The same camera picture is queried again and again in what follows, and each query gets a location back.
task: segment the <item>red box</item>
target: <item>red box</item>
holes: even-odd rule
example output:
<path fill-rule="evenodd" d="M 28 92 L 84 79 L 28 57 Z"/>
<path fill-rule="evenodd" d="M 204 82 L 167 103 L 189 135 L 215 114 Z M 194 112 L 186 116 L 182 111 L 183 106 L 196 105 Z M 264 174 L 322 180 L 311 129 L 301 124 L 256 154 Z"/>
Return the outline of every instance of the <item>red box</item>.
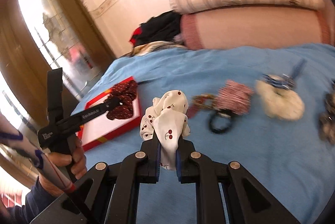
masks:
<path fill-rule="evenodd" d="M 133 79 L 133 77 L 130 77 L 121 81 L 120 83 L 128 82 Z M 110 92 L 111 89 L 108 89 L 100 95 L 96 96 L 95 98 L 91 99 L 86 104 L 85 109 L 102 103 L 108 97 Z M 77 136 L 82 141 L 84 151 L 96 147 L 97 145 L 104 143 L 114 137 L 117 137 L 140 125 L 142 119 L 142 112 L 138 95 L 137 98 L 133 100 L 133 110 L 134 115 L 132 118 L 122 120 L 109 120 L 106 115 L 103 114 L 81 126 L 80 131 L 77 133 Z"/>

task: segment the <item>silver screw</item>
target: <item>silver screw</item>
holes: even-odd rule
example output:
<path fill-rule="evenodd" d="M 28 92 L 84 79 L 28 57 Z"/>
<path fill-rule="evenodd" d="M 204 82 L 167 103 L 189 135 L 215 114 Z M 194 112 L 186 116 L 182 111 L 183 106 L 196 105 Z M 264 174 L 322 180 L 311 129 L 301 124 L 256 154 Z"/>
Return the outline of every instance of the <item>silver screw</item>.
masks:
<path fill-rule="evenodd" d="M 95 169 L 96 170 L 104 170 L 106 168 L 106 164 L 105 163 L 97 163 L 95 165 Z"/>
<path fill-rule="evenodd" d="M 139 158 L 139 159 L 142 159 L 142 158 L 145 157 L 145 152 L 143 152 L 143 151 L 136 152 L 135 157 Z"/>
<path fill-rule="evenodd" d="M 232 169 L 239 169 L 240 168 L 240 163 L 239 162 L 231 162 L 231 168 Z"/>
<path fill-rule="evenodd" d="M 198 158 L 200 158 L 200 156 L 201 156 L 201 154 L 197 151 L 193 151 L 191 153 L 191 157 L 194 158 L 194 159 L 198 159 Z"/>

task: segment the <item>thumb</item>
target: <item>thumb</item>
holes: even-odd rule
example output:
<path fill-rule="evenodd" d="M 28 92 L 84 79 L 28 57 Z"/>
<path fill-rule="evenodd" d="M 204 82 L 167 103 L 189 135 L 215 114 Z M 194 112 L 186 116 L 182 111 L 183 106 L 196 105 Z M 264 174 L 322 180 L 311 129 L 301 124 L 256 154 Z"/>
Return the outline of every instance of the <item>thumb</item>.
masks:
<path fill-rule="evenodd" d="M 61 154 L 58 152 L 51 152 L 48 154 L 48 158 L 52 161 L 56 166 L 67 166 L 72 162 L 72 156 L 68 154 Z"/>

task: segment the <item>finger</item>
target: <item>finger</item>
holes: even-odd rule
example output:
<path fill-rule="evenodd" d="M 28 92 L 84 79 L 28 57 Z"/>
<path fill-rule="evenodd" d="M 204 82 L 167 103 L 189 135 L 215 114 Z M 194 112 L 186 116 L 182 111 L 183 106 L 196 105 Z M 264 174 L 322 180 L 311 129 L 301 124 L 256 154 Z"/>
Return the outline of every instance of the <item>finger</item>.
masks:
<path fill-rule="evenodd" d="M 76 179 L 80 179 L 81 177 L 83 177 L 83 175 L 85 175 L 86 172 L 87 172 L 87 169 L 86 169 L 86 167 L 85 167 L 83 170 L 81 170 L 81 172 L 79 172 L 79 173 L 76 175 Z"/>
<path fill-rule="evenodd" d="M 75 163 L 72 167 L 71 167 L 71 172 L 74 175 L 77 175 L 79 172 L 81 172 L 81 170 L 86 168 L 86 157 L 83 156 L 83 158 L 78 162 Z"/>
<path fill-rule="evenodd" d="M 72 162 L 72 156 L 68 154 L 50 152 L 47 156 L 56 166 L 67 166 Z"/>
<path fill-rule="evenodd" d="M 78 136 L 76 136 L 75 144 L 76 144 L 76 147 L 78 147 L 78 148 L 80 148 L 80 147 L 82 146 L 82 142 L 81 142 L 81 140 L 78 138 Z"/>
<path fill-rule="evenodd" d="M 76 148 L 72 153 L 72 158 L 75 163 L 79 162 L 84 156 L 84 149 L 82 147 Z"/>

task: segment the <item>brown scrunchie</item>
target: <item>brown scrunchie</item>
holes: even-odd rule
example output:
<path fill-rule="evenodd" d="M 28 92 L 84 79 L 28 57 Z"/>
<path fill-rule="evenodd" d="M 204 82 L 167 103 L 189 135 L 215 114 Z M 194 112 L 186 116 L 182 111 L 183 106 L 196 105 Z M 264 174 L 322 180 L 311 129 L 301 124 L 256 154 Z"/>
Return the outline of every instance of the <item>brown scrunchie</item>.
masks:
<path fill-rule="evenodd" d="M 111 88 L 112 92 L 108 95 L 108 98 L 104 101 L 118 97 L 122 105 L 117 106 L 113 110 L 107 113 L 107 118 L 110 120 L 114 119 L 127 119 L 133 117 L 133 100 L 137 97 L 137 83 L 134 80 L 130 80 L 125 83 L 115 84 Z"/>

